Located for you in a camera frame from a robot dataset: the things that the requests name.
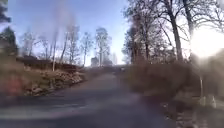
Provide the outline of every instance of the asphalt road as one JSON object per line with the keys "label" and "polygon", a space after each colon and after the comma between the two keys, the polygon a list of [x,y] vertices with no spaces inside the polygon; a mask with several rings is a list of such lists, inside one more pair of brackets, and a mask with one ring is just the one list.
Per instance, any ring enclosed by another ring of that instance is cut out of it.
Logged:
{"label": "asphalt road", "polygon": [[0,109],[0,128],[174,128],[112,74]]}

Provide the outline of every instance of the sunlight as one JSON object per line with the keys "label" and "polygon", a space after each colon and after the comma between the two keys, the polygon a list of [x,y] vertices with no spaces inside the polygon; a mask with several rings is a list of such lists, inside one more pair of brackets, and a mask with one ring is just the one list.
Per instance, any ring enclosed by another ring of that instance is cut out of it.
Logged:
{"label": "sunlight", "polygon": [[209,58],[224,48],[223,34],[211,29],[197,29],[191,41],[192,52],[200,59]]}

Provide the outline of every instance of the bare tree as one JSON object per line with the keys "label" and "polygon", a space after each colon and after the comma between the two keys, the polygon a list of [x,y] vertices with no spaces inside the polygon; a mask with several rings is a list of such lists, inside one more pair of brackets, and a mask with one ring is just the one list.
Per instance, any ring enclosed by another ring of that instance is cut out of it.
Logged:
{"label": "bare tree", "polygon": [[96,49],[99,54],[99,64],[102,66],[103,56],[110,51],[110,37],[105,28],[99,27],[96,29]]}
{"label": "bare tree", "polygon": [[44,48],[44,52],[43,52],[43,58],[45,60],[50,60],[50,44],[46,38],[45,35],[40,35],[39,36],[39,41],[42,44],[43,48]]}
{"label": "bare tree", "polygon": [[85,32],[81,41],[81,46],[80,46],[80,50],[83,53],[83,66],[85,66],[86,56],[90,52],[92,46],[93,46],[93,41],[92,41],[91,35],[90,33]]}
{"label": "bare tree", "polygon": [[53,67],[52,67],[52,70],[54,71],[55,70],[55,53],[56,53],[56,47],[57,47],[57,40],[58,40],[58,29],[56,28],[55,31],[54,31],[54,34],[53,34],[53,45],[51,48],[53,48],[53,57],[52,57],[52,60],[53,60]]}
{"label": "bare tree", "polygon": [[63,50],[62,50],[60,61],[59,61],[60,63],[63,62],[65,51],[67,49],[67,44],[68,44],[68,32],[65,33],[64,46],[63,46]]}
{"label": "bare tree", "polygon": [[33,52],[33,46],[36,44],[34,35],[30,30],[28,30],[22,35],[21,40],[23,42],[22,54],[31,56]]}
{"label": "bare tree", "polygon": [[68,56],[69,56],[69,63],[75,64],[75,61],[78,59],[79,56],[79,49],[77,47],[78,41],[78,32],[79,27],[75,26],[74,24],[70,24],[67,28],[68,31]]}

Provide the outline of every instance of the road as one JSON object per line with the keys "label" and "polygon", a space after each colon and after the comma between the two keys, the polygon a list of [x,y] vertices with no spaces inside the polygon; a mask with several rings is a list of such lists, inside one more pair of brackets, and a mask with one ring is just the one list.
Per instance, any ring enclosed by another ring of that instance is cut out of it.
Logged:
{"label": "road", "polygon": [[0,109],[0,128],[174,128],[112,74]]}

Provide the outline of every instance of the tree trunk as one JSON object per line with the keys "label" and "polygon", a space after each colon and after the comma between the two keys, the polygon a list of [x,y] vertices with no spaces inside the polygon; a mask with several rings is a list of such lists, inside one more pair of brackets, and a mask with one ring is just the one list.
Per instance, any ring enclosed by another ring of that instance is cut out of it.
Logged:
{"label": "tree trunk", "polygon": [[52,67],[52,70],[54,71],[55,70],[55,52],[56,52],[56,45],[57,45],[57,36],[58,36],[58,32],[56,31],[54,33],[54,47],[53,47],[53,67]]}
{"label": "tree trunk", "polygon": [[103,49],[102,46],[100,46],[100,67],[102,66],[102,57],[103,57]]}
{"label": "tree trunk", "polygon": [[65,43],[64,43],[63,51],[61,53],[60,63],[62,63],[62,61],[63,61],[66,48],[67,48],[67,35],[65,37]]}
{"label": "tree trunk", "polygon": [[85,47],[85,51],[84,51],[83,67],[85,67],[85,64],[86,64],[86,54],[87,54],[87,48],[86,47]]}
{"label": "tree trunk", "polygon": [[173,34],[174,34],[174,39],[175,39],[175,43],[176,43],[176,50],[177,50],[177,59],[179,61],[183,61],[181,41],[180,41],[180,36],[179,36],[178,29],[177,29],[176,19],[173,15],[173,11],[172,11],[172,8],[169,4],[169,1],[165,0],[164,3],[165,3],[165,6],[167,8],[167,12],[168,12],[168,15],[170,17],[170,22],[171,22],[171,25],[172,25],[172,28],[173,28]]}
{"label": "tree trunk", "polygon": [[185,9],[185,13],[187,16],[187,23],[188,23],[188,27],[189,27],[189,33],[190,33],[190,39],[193,36],[193,31],[194,31],[194,24],[192,21],[192,16],[191,16],[191,12],[187,3],[188,0],[183,0],[183,5],[184,5],[184,9]]}
{"label": "tree trunk", "polygon": [[149,60],[149,44],[148,42],[145,42],[145,54],[146,54],[146,60]]}

